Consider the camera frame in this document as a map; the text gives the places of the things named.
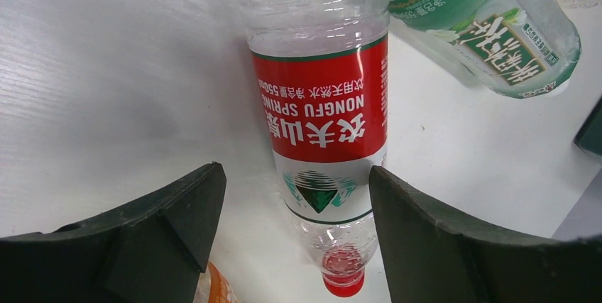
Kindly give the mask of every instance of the white flower graphic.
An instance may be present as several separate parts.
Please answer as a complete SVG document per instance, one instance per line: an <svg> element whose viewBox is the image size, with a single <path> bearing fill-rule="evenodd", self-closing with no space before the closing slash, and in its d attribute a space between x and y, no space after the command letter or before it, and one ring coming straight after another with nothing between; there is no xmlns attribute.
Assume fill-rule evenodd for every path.
<svg viewBox="0 0 602 303"><path fill-rule="evenodd" d="M514 26L523 26L527 22L527 12L520 10L515 16L507 19L505 22Z"/></svg>
<svg viewBox="0 0 602 303"><path fill-rule="evenodd" d="M456 31L451 30L427 30L427 33L441 38L446 42L454 42L456 39L460 38L460 35L456 33Z"/></svg>

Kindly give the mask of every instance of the label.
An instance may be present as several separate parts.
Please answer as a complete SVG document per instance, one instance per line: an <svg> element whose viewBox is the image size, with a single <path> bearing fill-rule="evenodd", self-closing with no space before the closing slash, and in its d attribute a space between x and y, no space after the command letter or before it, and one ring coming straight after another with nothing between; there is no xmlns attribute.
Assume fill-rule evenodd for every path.
<svg viewBox="0 0 602 303"><path fill-rule="evenodd" d="M386 156L387 35L330 55L254 53L253 63L288 208L320 224L369 214L369 172Z"/></svg>
<svg viewBox="0 0 602 303"><path fill-rule="evenodd" d="M207 263L207 269L211 273L211 289L207 303L239 303L230 284L221 275L213 263Z"/></svg>
<svg viewBox="0 0 602 303"><path fill-rule="evenodd" d="M570 56L553 51L518 0L395 0L389 9L448 42L483 83L505 96L546 94L570 78L579 59L579 49Z"/></svg>

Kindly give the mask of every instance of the white table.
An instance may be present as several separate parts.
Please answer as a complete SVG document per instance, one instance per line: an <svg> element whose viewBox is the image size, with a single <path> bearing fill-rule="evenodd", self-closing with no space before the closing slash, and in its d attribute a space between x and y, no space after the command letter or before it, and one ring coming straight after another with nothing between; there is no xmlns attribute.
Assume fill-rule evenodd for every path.
<svg viewBox="0 0 602 303"><path fill-rule="evenodd" d="M0 236L53 231L217 160L229 182L212 259L240 298L339 302L290 234L228 1L0 5ZM602 6L570 17L584 46L570 87L528 101L461 84L394 23L390 169L479 218L551 236L599 169L571 142L602 94ZM347 302L389 302L380 254Z"/></svg>

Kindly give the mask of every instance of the white label section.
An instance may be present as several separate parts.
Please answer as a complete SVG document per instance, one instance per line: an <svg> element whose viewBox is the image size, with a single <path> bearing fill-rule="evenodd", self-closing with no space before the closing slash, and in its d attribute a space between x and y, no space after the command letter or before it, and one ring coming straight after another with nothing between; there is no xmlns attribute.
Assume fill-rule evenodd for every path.
<svg viewBox="0 0 602 303"><path fill-rule="evenodd" d="M305 220L331 225L349 223L372 211L370 169L384 166L386 157L386 144L367 158L333 163L296 161L274 152L288 208Z"/></svg>

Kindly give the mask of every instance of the green triangle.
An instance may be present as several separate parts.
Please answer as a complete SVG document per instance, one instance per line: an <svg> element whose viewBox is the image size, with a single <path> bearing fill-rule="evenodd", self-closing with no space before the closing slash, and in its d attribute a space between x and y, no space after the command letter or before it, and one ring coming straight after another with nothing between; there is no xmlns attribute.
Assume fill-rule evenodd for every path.
<svg viewBox="0 0 602 303"><path fill-rule="evenodd" d="M317 213L322 213L339 192L339 188L332 178L313 170L297 174L295 186Z"/></svg>

